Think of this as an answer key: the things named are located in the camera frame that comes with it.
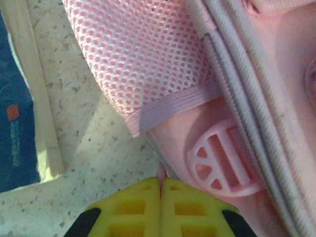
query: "yellow plastic object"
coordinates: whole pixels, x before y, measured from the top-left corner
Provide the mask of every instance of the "yellow plastic object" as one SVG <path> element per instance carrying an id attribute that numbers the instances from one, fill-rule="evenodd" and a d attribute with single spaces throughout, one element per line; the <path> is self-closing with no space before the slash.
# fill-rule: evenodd
<path id="1" fill-rule="evenodd" d="M 164 179 L 160 191 L 157 177 L 95 202 L 65 234 L 65 237 L 255 236 L 234 206 L 172 178 Z"/>

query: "pink mesh pocket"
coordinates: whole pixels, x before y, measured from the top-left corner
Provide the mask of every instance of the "pink mesh pocket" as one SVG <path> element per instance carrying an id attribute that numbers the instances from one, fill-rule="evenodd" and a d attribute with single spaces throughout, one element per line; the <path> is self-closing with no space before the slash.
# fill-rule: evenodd
<path id="1" fill-rule="evenodd" d="M 183 1 L 64 0 L 64 5 L 96 81 L 128 118 L 133 135 L 219 96 Z"/>

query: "wooden strip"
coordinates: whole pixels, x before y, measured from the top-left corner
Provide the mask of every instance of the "wooden strip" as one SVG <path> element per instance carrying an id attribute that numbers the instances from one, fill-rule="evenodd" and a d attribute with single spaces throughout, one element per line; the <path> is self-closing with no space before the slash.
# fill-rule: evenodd
<path id="1" fill-rule="evenodd" d="M 0 7 L 34 98 L 39 172 L 42 181 L 48 181 L 60 176 L 65 170 L 28 6 L 26 0 L 0 0 Z"/>

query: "pink plastic buckle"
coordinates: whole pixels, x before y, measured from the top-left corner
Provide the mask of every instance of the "pink plastic buckle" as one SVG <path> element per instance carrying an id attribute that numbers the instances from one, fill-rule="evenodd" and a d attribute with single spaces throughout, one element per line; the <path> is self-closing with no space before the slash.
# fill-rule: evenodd
<path id="1" fill-rule="evenodd" d="M 244 197 L 261 189 L 233 119 L 222 121 L 204 133 L 187 162 L 191 175 L 206 192 Z"/>

